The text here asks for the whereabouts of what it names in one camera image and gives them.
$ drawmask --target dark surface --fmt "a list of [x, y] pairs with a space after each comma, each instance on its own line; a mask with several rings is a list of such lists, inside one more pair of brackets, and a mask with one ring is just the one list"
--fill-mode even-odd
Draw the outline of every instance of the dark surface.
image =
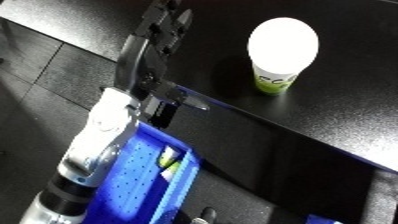
[[[46, 38], [37, 33], [34, 35], [34, 38]], [[20, 39], [16, 43], [23, 45], [26, 44], [24, 41], [29, 42], [29, 39]], [[34, 196], [44, 189], [72, 138], [85, 124], [88, 111], [82, 106], [89, 108], [92, 102], [98, 100], [96, 91], [99, 91], [100, 85], [108, 84], [108, 69], [114, 67], [113, 62], [68, 45], [63, 45], [59, 52], [53, 54], [53, 60], [46, 63], [46, 70], [40, 71], [41, 81], [33, 84], [21, 81], [16, 74], [0, 70], [0, 111], [7, 118], [0, 124], [0, 223], [18, 223]], [[271, 224], [290, 220], [293, 224], [302, 223], [296, 215], [276, 208], [208, 172], [201, 171], [194, 186], [196, 190], [189, 194], [183, 210], [192, 218], [200, 212], [203, 203], [207, 204], [203, 199], [211, 196], [211, 199], [217, 199], [212, 205], [220, 208], [222, 223], [224, 220], [238, 220], [239, 223], [253, 223], [255, 220]], [[214, 187], [228, 192], [228, 195], [214, 198]], [[228, 208], [232, 202], [240, 204], [236, 204], [234, 210], [221, 209]]]
[[[17, 223], [45, 187], [83, 127], [85, 108], [98, 100], [99, 86], [108, 85], [114, 67], [68, 45], [55, 53], [38, 81], [26, 82], [30, 90], [24, 97], [20, 88], [9, 88], [19, 79], [0, 70], [1, 80], [12, 77], [7, 85], [0, 83], [0, 93], [9, 96], [5, 101], [16, 101], [0, 125], [0, 151], [6, 151], [0, 155], [0, 217], [5, 223]], [[295, 222], [284, 220], [309, 213], [353, 224], [393, 219], [397, 175], [325, 144], [214, 104], [208, 113], [182, 107], [166, 132], [192, 145], [207, 160], [204, 169], [229, 180], [201, 172], [183, 205], [182, 220], [209, 205], [218, 209], [220, 223], [290, 224]]]
[[[0, 14], [116, 59], [150, 1], [6, 0]], [[381, 167], [398, 170], [398, 5], [377, 0], [193, 1], [192, 29], [168, 78], [261, 119]], [[307, 22], [320, 51], [284, 95], [252, 85], [246, 43], [261, 22]]]
[[273, 204], [244, 191], [231, 183], [201, 171], [175, 219], [175, 224], [190, 223], [205, 207], [217, 212], [217, 224], [304, 224], [303, 218], [289, 214]]

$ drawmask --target blue plastic container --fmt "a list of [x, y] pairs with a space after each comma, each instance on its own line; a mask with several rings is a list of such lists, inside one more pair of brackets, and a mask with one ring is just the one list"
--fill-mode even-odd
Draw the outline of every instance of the blue plastic container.
[[[167, 145], [180, 153], [170, 182], [161, 175], [165, 167], [158, 162]], [[140, 123], [98, 189], [83, 224], [172, 223], [199, 167], [190, 147]]]

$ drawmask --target perforated blue tray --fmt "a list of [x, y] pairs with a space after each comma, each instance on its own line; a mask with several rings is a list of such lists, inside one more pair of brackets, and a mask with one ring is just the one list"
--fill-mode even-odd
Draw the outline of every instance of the perforated blue tray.
[[[166, 145], [180, 153], [178, 170], [168, 182], [158, 160]], [[174, 219], [200, 166], [181, 141], [139, 124], [90, 204], [83, 224], [168, 224]]]

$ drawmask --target paper cup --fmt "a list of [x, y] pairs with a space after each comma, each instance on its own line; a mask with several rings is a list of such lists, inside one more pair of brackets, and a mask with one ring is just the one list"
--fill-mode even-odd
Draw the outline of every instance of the paper cup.
[[260, 24], [247, 46], [257, 88], [271, 95], [287, 90], [314, 61], [318, 46], [315, 31], [297, 19], [276, 18]]

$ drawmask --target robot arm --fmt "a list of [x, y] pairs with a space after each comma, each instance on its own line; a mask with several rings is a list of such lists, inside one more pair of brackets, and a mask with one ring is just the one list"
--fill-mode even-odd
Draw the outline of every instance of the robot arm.
[[[48, 182], [25, 212], [21, 224], [78, 224], [120, 149], [134, 134], [142, 111], [153, 126], [165, 128], [181, 104], [207, 110], [174, 83], [162, 79], [169, 56], [192, 21], [185, 11], [173, 21], [179, 0], [154, 2], [128, 37], [117, 62], [115, 87], [106, 88]], [[145, 110], [141, 102], [154, 96]]]

